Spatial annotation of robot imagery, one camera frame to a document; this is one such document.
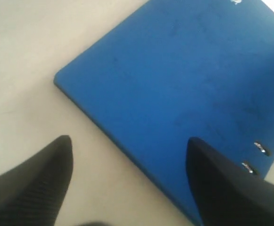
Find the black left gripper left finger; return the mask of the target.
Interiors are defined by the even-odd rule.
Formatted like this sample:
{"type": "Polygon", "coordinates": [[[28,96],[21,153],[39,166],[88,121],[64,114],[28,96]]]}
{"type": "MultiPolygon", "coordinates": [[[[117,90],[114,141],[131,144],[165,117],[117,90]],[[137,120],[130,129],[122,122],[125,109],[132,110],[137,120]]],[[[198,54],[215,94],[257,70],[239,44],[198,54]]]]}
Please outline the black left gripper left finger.
{"type": "Polygon", "coordinates": [[[0,226],[53,226],[72,173],[72,141],[61,135],[1,174],[0,226]]]}

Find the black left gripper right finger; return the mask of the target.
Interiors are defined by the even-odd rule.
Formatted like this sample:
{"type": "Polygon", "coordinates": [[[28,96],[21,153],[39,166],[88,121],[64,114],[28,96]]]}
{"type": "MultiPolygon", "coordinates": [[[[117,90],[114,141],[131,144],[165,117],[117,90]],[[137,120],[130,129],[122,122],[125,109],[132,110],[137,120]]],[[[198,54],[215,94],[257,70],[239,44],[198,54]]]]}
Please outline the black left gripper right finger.
{"type": "Polygon", "coordinates": [[[274,184],[198,137],[188,140],[186,174],[203,225],[274,226],[274,184]]]}

